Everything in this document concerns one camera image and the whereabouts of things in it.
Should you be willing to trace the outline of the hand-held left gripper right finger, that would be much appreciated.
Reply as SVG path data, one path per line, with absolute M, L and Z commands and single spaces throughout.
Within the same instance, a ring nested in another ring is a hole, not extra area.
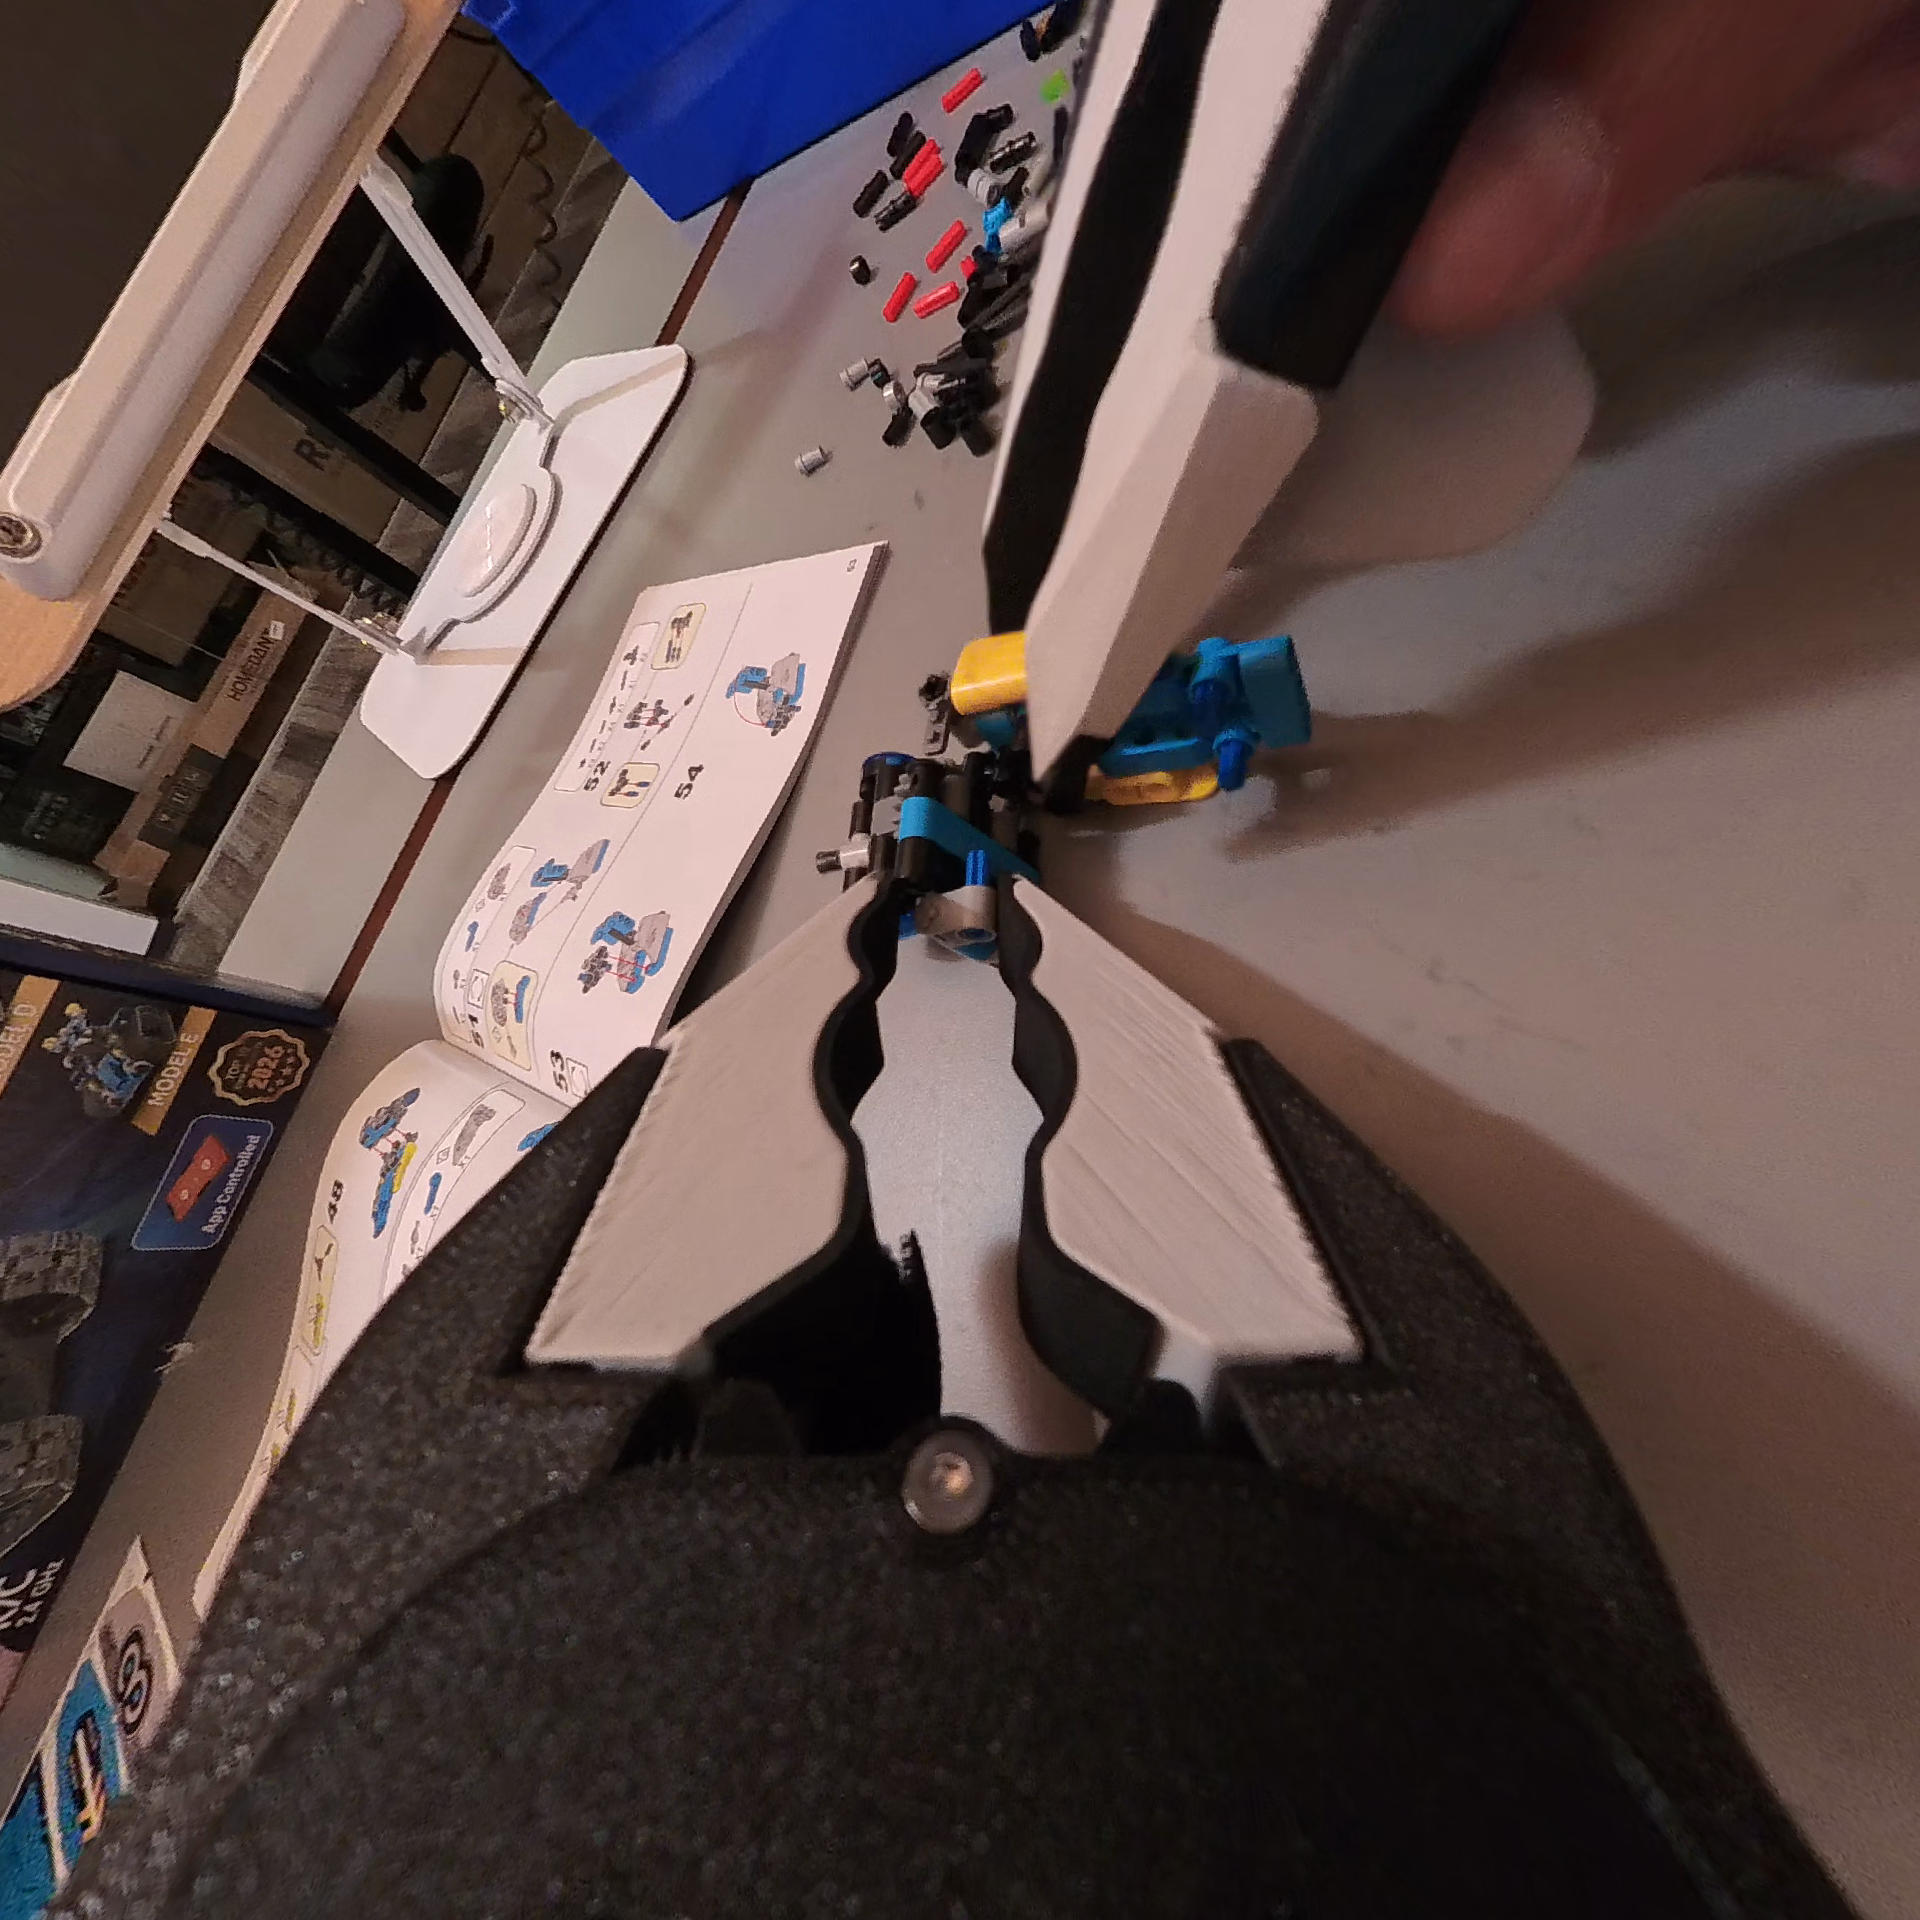
M 1024 1151 L 1018 1306 L 1044 1364 L 1121 1420 L 1240 1364 L 1366 1353 L 1217 1024 L 1031 880 L 1002 890 Z

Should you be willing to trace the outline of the dark blue toy kit box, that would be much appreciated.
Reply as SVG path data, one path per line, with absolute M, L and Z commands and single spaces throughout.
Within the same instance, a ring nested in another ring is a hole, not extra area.
M 323 1058 L 299 999 L 2 970 L 2 1694 Z

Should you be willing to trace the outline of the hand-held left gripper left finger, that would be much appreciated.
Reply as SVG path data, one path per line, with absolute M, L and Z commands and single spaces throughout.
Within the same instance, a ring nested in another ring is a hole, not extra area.
M 528 1362 L 689 1373 L 785 1306 L 864 1313 L 898 1283 L 853 1128 L 896 924 L 894 884 L 860 880 L 672 1028 Z

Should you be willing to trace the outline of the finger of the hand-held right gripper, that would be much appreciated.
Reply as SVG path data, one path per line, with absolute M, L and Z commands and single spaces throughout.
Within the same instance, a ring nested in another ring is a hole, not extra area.
M 1217 10 L 1155 263 L 1024 619 L 1044 779 L 1117 733 L 1314 435 L 1304 388 L 1223 350 L 1212 302 L 1327 12 Z
M 989 632 L 1026 625 L 1168 224 L 1219 3 L 1103 4 L 983 530 Z

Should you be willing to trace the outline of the grey desk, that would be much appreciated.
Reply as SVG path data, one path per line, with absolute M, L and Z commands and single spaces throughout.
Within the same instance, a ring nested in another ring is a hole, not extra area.
M 813 764 L 686 1003 L 823 897 L 860 756 L 983 614 L 986 467 L 838 367 L 866 136 L 758 180 L 692 388 L 452 789 L 5 1706 L 5 1795 L 142 1537 L 172 1609 L 276 1386 L 318 1166 L 431 1028 L 464 886 L 637 592 L 883 539 Z M 1515 1294 L 1634 1485 L 1748 1742 L 1915 1915 L 1915 191 L 1705 191 L 1589 283 L 1596 430 L 1531 526 L 1280 614 L 1307 755 L 1069 827 L 1070 911 L 1258 1037 Z

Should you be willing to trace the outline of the pile of loose building pieces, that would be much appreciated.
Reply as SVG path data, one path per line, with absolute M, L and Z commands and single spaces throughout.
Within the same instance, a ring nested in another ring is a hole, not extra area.
M 881 332 L 838 382 L 881 396 L 889 449 L 997 450 L 1035 299 L 1083 47 L 973 60 L 888 125 L 853 194 L 847 276 Z

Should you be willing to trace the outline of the blue plastic bin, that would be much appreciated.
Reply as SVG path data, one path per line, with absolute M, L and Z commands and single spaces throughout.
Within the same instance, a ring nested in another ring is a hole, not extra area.
M 468 3 L 672 219 L 944 71 L 1023 3 Z

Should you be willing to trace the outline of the person's right hand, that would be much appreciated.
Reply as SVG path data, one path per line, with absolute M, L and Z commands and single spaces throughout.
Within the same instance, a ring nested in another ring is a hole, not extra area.
M 1396 278 L 1393 321 L 1531 317 L 1725 177 L 1907 191 L 1915 3 L 1531 4 Z

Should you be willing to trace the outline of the yellow and blue brick assembly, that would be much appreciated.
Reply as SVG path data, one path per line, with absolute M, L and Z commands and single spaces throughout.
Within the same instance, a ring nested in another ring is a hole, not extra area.
M 955 810 L 986 822 L 1002 805 L 1044 804 L 1030 771 L 1026 645 L 1019 628 L 973 639 L 951 675 L 923 689 L 917 769 L 970 779 Z M 1048 805 L 1200 804 L 1236 791 L 1266 750 L 1300 747 L 1313 709 L 1294 641 L 1204 639 L 1155 674 L 1117 733 L 1091 747 L 1077 798 Z

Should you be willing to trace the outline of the black panel with wooden edge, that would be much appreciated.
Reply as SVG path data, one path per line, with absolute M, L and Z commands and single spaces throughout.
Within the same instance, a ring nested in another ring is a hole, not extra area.
M 5 709 L 78 662 L 461 10 L 5 4 Z

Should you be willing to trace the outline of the open instruction booklet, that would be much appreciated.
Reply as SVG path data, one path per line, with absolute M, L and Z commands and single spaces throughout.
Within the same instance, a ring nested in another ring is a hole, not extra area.
M 669 1025 L 803 769 L 883 544 L 638 594 L 532 805 L 475 872 L 433 974 L 439 1030 L 346 1107 L 208 1619 L 268 1478 L 403 1282 L 630 1051 Z

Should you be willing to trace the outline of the black and blue gear assembly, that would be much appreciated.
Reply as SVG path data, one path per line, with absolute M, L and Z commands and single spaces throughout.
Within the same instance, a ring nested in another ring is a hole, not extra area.
M 901 940 L 987 963 L 999 955 L 1002 883 L 1041 878 L 1041 836 L 1026 818 L 1024 750 L 878 753 L 862 764 L 847 833 L 816 852 L 816 868 L 843 886 L 893 883 Z

